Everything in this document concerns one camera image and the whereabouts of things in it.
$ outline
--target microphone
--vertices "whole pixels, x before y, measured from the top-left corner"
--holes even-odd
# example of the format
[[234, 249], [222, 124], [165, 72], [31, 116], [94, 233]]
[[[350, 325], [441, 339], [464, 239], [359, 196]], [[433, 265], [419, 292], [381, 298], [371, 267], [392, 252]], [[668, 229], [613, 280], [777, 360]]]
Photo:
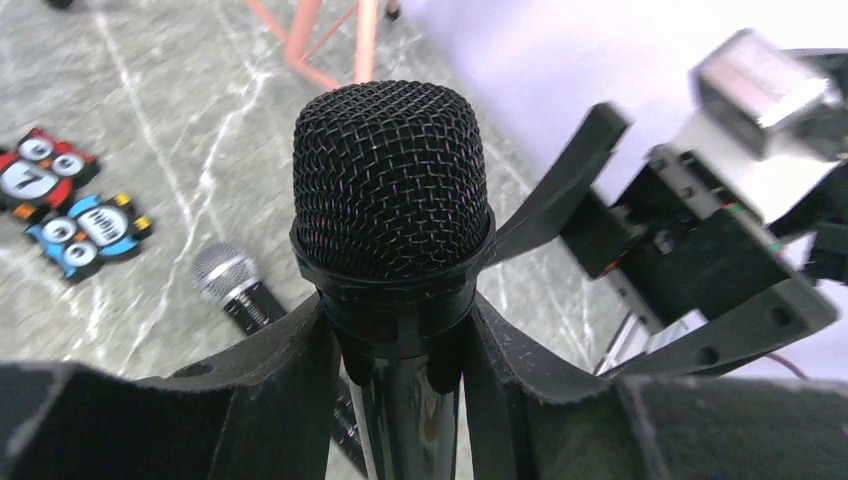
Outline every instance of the microphone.
[[452, 479], [460, 333], [492, 255], [483, 146], [456, 92], [350, 85], [295, 125], [290, 237], [348, 372], [369, 478]]
[[[241, 247], [212, 244], [192, 263], [194, 285], [203, 298], [221, 306], [245, 335], [252, 335], [286, 315], [286, 309], [262, 283], [256, 261]], [[331, 436], [354, 467], [365, 475], [365, 458], [353, 401], [344, 380], [336, 382]]]
[[256, 262], [240, 247], [212, 244], [197, 254], [191, 270], [203, 298], [221, 307], [246, 335], [287, 313], [260, 280]]

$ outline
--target gray marble floor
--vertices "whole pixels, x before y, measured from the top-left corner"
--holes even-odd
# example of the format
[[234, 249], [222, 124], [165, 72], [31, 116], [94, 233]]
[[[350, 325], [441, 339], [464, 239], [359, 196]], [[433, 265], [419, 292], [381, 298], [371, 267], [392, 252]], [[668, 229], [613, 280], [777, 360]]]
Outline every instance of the gray marble floor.
[[[38, 0], [0, 0], [0, 144], [40, 125], [100, 155], [103, 171], [84, 191], [132, 195], [157, 231], [141, 257], [69, 287], [22, 225], [0, 217], [0, 360], [73, 359], [130, 378], [164, 376], [241, 338], [191, 286], [189, 265], [207, 242], [246, 245], [290, 306], [310, 293], [288, 242], [291, 135], [320, 91], [283, 66], [278, 41], [238, 0], [78, 3], [59, 13]], [[282, 23], [291, 19], [293, 0], [266, 3]], [[325, 3], [324, 27], [345, 8]], [[352, 27], [328, 42], [316, 66], [349, 71]], [[380, 25], [375, 79], [464, 91], [403, 18]], [[482, 115], [481, 123], [490, 202], [503, 222], [532, 182]], [[480, 290], [516, 326], [587, 369], [625, 313], [559, 244], [485, 272]], [[459, 478], [470, 478], [462, 437]], [[351, 475], [333, 450], [328, 478]]]

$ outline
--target white wall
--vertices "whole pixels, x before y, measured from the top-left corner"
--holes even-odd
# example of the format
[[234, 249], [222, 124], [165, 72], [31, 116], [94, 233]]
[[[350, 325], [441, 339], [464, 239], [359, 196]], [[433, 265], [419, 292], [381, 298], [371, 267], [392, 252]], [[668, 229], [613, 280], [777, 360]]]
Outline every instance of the white wall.
[[[409, 15], [541, 176], [593, 104], [634, 122], [596, 187], [614, 199], [647, 150], [693, 111], [687, 71], [753, 27], [784, 48], [848, 48], [848, 2], [807, 0], [404, 0]], [[803, 255], [803, 251], [793, 253]], [[848, 293], [824, 290], [845, 312]], [[781, 352], [811, 376], [848, 380], [848, 322]], [[782, 376], [760, 361], [738, 375]]]

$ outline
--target microphone grille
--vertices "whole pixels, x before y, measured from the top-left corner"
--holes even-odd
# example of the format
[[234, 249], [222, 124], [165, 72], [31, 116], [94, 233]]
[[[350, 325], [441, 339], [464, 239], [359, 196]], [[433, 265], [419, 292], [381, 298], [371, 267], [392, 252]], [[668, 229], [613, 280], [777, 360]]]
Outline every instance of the microphone grille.
[[194, 257], [191, 265], [194, 285], [213, 302], [228, 300], [236, 289], [259, 281], [256, 261], [241, 247], [214, 243]]
[[317, 97], [295, 126], [293, 170], [298, 239], [344, 274], [438, 271], [488, 231], [480, 130], [445, 87], [370, 82]]

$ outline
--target number 7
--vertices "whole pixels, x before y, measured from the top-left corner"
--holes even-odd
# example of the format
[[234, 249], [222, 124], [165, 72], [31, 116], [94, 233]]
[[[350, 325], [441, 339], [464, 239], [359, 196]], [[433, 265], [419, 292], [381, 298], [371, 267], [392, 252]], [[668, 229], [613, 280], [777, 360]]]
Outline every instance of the number 7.
[[41, 175], [40, 173], [34, 172], [30, 169], [27, 169], [27, 170], [21, 172], [21, 176], [24, 177], [24, 179], [21, 180], [20, 182], [18, 182], [17, 185], [15, 185], [16, 190], [23, 190], [28, 185], [31, 185], [31, 184], [41, 180], [42, 178], [44, 178], [44, 176]]

